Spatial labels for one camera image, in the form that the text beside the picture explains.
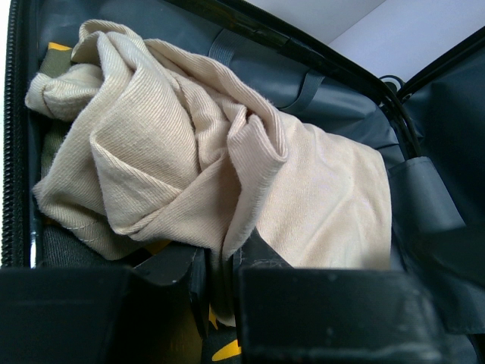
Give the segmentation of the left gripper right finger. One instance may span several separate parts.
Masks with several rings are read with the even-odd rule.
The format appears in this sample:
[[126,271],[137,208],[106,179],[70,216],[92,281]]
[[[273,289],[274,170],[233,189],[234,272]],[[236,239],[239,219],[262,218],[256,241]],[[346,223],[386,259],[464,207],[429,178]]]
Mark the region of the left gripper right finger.
[[255,228],[232,256],[233,306],[236,325],[242,322],[241,307],[255,303],[274,303],[281,294],[279,279],[294,268],[276,252]]

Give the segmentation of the beige garment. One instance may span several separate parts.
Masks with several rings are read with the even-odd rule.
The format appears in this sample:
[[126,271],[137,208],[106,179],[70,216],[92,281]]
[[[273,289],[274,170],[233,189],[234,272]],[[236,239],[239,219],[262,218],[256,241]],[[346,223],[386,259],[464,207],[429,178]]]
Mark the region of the beige garment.
[[381,154],[277,110],[228,67],[88,20],[73,64],[130,79],[89,135],[108,222],[131,240],[210,251],[211,306],[233,325],[232,256],[256,228],[291,266],[387,269],[391,197]]

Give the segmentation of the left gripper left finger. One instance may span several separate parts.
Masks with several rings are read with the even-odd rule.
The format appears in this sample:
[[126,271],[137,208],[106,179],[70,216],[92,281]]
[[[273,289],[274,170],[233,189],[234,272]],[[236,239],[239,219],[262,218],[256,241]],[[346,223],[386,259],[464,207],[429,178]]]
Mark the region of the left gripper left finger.
[[159,253],[135,267],[144,278],[161,287],[181,284],[199,335],[208,336],[208,262],[206,250],[180,242],[169,243]]

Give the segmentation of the yellow hard-shell suitcase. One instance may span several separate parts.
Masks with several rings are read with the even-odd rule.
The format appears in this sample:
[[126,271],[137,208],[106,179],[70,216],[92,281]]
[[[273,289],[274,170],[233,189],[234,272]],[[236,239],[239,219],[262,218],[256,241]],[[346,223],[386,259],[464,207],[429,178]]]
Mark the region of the yellow hard-shell suitcase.
[[241,307],[239,363],[484,361],[484,32],[408,83],[381,79],[244,1],[13,1],[4,109],[1,361],[68,363],[92,293],[45,263],[34,186],[52,119],[25,98],[52,43],[88,20],[228,67],[277,110],[378,151],[391,197],[387,269],[283,273],[270,305]]

